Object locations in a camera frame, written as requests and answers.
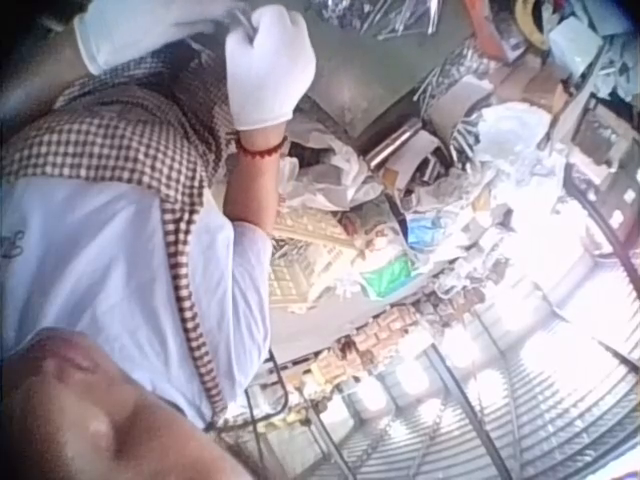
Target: yellow object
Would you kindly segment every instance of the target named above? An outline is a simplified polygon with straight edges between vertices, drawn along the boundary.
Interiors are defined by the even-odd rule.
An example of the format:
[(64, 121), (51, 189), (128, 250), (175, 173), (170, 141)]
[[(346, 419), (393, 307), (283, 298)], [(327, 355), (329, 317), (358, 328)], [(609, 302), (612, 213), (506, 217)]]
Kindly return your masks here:
[(533, 21), (533, 7), (535, 3), (536, 0), (516, 0), (516, 22), (522, 34), (529, 42), (536, 48), (547, 51), (550, 48), (549, 41)]

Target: white shirt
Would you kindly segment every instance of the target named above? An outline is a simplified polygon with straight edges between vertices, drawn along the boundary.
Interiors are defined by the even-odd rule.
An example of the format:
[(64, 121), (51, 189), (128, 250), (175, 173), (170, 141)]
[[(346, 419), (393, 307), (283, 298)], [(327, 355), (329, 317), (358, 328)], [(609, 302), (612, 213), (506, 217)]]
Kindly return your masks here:
[[(211, 409), (187, 347), (158, 197), (120, 183), (31, 177), (3, 185), (3, 355), (43, 327), (81, 331), (199, 427)], [(225, 400), (235, 401), (270, 342), (271, 242), (213, 201), (193, 230), (189, 277)]]

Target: wrist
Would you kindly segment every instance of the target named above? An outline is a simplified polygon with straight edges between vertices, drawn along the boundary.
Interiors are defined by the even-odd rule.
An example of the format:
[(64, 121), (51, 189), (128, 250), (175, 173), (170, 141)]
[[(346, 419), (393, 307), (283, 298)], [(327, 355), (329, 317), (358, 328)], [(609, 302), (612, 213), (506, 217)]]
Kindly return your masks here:
[(242, 130), (238, 132), (238, 139), (247, 150), (254, 152), (268, 150), (282, 143), (286, 126), (286, 123), (279, 123), (269, 127)]

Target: hand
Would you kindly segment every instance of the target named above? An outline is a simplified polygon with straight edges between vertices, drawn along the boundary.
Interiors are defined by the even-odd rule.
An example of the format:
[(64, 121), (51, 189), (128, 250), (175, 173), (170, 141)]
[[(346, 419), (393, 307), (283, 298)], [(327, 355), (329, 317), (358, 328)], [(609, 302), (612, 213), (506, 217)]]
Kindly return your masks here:
[(93, 0), (74, 19), (82, 59), (97, 75), (168, 43), (210, 32), (234, 0)]
[(251, 20), (258, 31), (253, 43), (243, 29), (229, 33), (226, 42), (229, 106), (238, 130), (290, 120), (316, 72), (302, 15), (267, 5)]

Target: person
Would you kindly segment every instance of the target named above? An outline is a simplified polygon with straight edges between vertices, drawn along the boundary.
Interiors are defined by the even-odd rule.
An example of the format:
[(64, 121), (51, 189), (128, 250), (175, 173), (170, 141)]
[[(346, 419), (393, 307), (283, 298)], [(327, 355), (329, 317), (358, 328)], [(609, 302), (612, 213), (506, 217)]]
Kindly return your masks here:
[[(316, 57), (278, 5), (224, 51), (182, 40), (236, 6), (93, 0), (4, 81), (0, 408), (16, 478), (250, 478), (202, 429), (268, 352), (280, 150)], [(221, 213), (210, 188), (229, 154)]]

